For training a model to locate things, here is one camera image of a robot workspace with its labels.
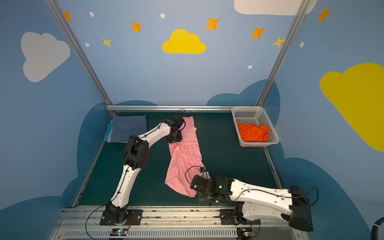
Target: black hose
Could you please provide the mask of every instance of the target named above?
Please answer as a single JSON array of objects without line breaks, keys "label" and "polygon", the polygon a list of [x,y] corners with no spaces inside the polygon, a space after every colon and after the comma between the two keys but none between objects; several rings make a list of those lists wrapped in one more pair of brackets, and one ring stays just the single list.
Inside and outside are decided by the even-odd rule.
[{"label": "black hose", "polygon": [[377,220],[375,224],[372,226],[372,231],[371,231],[371,240],[379,240],[378,231],[380,225],[384,222],[384,217],[381,219]]}]

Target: blue wall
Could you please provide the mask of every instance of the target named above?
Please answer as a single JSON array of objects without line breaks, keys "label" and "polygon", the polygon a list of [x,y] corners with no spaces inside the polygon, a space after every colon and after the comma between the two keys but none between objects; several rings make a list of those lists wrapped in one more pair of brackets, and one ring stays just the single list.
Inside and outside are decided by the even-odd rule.
[{"label": "blue wall", "polygon": [[[285,38],[293,20],[239,13],[234,0],[59,3],[70,13],[70,25],[114,104],[142,100],[157,105],[237,105],[238,98],[225,101],[216,95],[240,94],[266,79],[279,52],[273,44],[278,36]],[[216,31],[206,30],[208,18],[220,19]],[[131,22],[141,23],[141,32],[132,32]],[[251,39],[255,27],[265,28],[260,39]],[[176,29],[196,34],[205,52],[164,52],[163,43]],[[103,45],[103,38],[111,40],[111,47]]]},{"label": "blue wall", "polygon": [[[317,18],[324,7],[331,13],[322,23]],[[263,105],[277,118],[280,144],[268,149],[284,187],[319,188],[311,240],[369,239],[372,224],[384,216],[384,152],[362,140],[319,85],[331,71],[343,73],[361,63],[384,66],[383,12],[383,1],[318,0],[276,78],[279,93],[270,92]],[[361,101],[375,104],[366,98],[350,104]],[[384,124],[379,119],[370,126],[370,114],[361,110],[357,117],[367,131]]]},{"label": "blue wall", "polygon": [[0,32],[0,232],[26,239],[9,231],[23,224],[27,239],[47,239],[74,201],[111,115],[72,48],[41,81],[24,75],[24,33],[69,44],[44,0],[3,1]]}]

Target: folded blue cloth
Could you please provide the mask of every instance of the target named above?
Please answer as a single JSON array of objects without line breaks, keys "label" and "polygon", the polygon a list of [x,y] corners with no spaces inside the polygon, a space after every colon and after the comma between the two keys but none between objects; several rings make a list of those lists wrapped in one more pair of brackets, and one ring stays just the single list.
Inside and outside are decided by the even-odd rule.
[{"label": "folded blue cloth", "polygon": [[104,136],[104,141],[108,141],[108,135],[109,135],[109,132],[111,131],[112,129],[112,125],[113,125],[113,120],[111,120],[109,123],[108,123],[108,128],[107,128],[107,132],[105,133],[105,136]]},{"label": "folded blue cloth", "polygon": [[142,116],[116,116],[112,124],[111,142],[126,142],[131,135],[146,133],[147,118]]}]

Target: white vent grille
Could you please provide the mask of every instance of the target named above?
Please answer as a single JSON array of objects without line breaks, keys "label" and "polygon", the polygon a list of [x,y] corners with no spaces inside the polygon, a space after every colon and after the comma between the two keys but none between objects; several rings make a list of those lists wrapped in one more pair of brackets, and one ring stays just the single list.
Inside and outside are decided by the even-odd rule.
[{"label": "white vent grille", "polygon": [[[237,237],[236,228],[130,228],[126,237],[110,236],[111,229],[88,230],[91,237],[99,240],[121,238],[232,238]],[[84,228],[67,229],[62,237],[65,239],[89,239]]]},{"label": "white vent grille", "polygon": [[193,238],[193,237],[237,237],[236,230],[231,228],[154,228],[130,229],[129,238]]}]

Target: green table surface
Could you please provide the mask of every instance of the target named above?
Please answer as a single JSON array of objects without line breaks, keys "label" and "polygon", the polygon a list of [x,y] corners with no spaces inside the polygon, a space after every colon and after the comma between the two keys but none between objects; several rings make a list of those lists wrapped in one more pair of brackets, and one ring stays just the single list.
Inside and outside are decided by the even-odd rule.
[{"label": "green table surface", "polygon": [[[120,116],[146,115],[148,129],[174,113],[119,113]],[[203,164],[212,179],[228,176],[263,187],[277,188],[262,147],[240,147],[231,113],[185,113],[193,116]],[[114,194],[123,168],[126,144],[105,143],[78,205],[104,205]],[[190,198],[173,191],[164,182],[170,163],[166,138],[149,149],[148,164],[133,185],[131,206],[204,206],[197,197]]]}]

